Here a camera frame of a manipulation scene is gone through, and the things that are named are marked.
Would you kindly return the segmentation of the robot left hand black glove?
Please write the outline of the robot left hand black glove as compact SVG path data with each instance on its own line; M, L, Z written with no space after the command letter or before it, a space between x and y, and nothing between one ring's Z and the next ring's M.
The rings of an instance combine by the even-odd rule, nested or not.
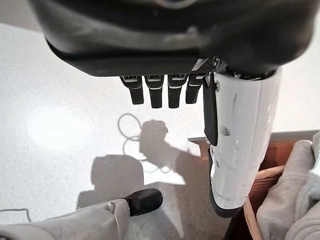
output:
M243 207L265 157L281 66L308 48L317 0L31 0L51 51L95 77L120 77L132 103L194 104L203 90L210 198Z

